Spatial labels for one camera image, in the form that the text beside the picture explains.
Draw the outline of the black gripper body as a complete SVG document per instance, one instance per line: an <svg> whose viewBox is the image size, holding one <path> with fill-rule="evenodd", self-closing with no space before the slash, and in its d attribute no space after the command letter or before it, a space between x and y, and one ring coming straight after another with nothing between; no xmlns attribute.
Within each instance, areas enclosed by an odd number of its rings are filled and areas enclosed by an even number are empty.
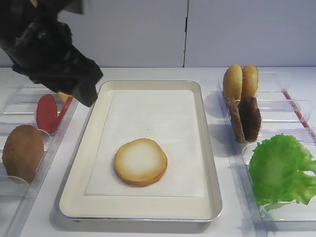
<svg viewBox="0 0 316 237"><path fill-rule="evenodd" d="M79 55L72 44L69 26L58 14L70 0L2 0L0 47L12 61L13 71L33 83L79 85L72 57Z"/></svg>

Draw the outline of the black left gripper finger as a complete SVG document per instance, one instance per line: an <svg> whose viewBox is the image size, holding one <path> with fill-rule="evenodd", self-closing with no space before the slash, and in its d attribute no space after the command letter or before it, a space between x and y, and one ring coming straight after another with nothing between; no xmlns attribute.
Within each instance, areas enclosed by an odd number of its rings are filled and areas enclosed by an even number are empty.
<svg viewBox="0 0 316 237"><path fill-rule="evenodd" d="M45 43L44 52L44 85L92 106L97 99L96 84L103 76L100 67L72 44Z"/></svg>

